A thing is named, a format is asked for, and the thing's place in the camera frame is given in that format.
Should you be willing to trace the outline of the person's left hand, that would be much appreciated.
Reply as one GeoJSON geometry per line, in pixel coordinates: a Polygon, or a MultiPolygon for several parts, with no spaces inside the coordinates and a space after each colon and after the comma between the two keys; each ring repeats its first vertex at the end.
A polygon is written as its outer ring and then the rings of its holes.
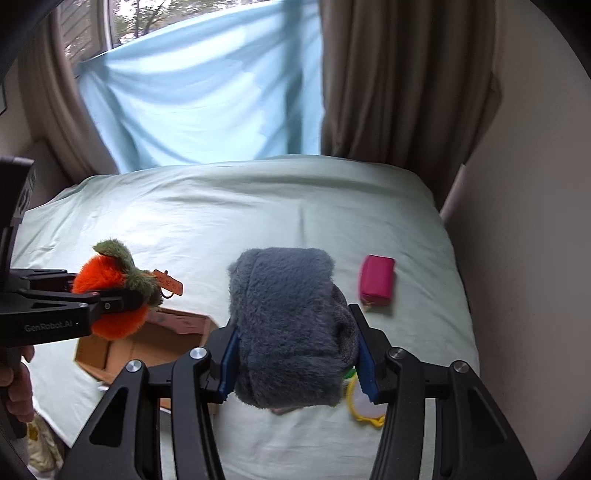
{"type": "Polygon", "coordinates": [[[7,388],[6,408],[22,423],[30,423],[34,418],[32,384],[26,364],[20,363],[13,370],[5,362],[1,363],[1,386],[7,388]]]}

